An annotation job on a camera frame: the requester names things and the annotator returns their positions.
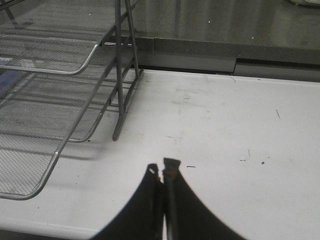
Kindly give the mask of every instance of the wire mesh desk organizer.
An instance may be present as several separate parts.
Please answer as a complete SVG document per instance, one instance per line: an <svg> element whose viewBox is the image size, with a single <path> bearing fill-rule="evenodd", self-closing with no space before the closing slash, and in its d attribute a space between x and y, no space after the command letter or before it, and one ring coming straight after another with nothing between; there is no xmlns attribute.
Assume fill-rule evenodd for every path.
<svg viewBox="0 0 320 240"><path fill-rule="evenodd" d="M116 97L118 139L142 74L136 3L0 0L0 198L36 196L66 143L90 138ZM108 43L113 34L115 43ZM132 65L133 79L124 81Z"/></svg>

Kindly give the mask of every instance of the black curved edge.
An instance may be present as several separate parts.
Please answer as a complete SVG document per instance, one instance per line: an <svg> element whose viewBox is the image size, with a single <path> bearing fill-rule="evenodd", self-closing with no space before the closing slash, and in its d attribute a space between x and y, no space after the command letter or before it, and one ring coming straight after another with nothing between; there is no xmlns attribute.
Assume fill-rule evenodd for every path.
<svg viewBox="0 0 320 240"><path fill-rule="evenodd" d="M180 173L180 163L179 160L164 159L167 239L245 240L212 214L200 201Z"/></svg>
<svg viewBox="0 0 320 240"><path fill-rule="evenodd" d="M149 164L140 185L121 212L91 240L162 240L163 184Z"/></svg>

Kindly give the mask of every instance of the white desk surface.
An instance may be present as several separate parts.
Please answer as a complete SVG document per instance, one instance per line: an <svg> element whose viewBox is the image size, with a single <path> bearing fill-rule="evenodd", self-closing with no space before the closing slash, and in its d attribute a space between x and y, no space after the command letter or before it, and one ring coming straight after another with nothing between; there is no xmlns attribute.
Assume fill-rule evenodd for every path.
<svg viewBox="0 0 320 240"><path fill-rule="evenodd" d="M320 83L145 70L118 142L115 121L68 143L38 196L0 199L0 229L88 239L169 157L247 239L320 238Z"/></svg>

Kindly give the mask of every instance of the black plastic object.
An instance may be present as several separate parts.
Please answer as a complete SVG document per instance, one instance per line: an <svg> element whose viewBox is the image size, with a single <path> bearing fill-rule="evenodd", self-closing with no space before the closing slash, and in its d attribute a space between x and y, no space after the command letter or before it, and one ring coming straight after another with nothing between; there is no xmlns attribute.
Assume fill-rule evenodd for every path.
<svg viewBox="0 0 320 240"><path fill-rule="evenodd" d="M92 240L162 240L162 192L158 167L149 164L129 202Z"/></svg>
<svg viewBox="0 0 320 240"><path fill-rule="evenodd" d="M164 165L168 240L245 240L199 200L179 171L180 161L165 158Z"/></svg>

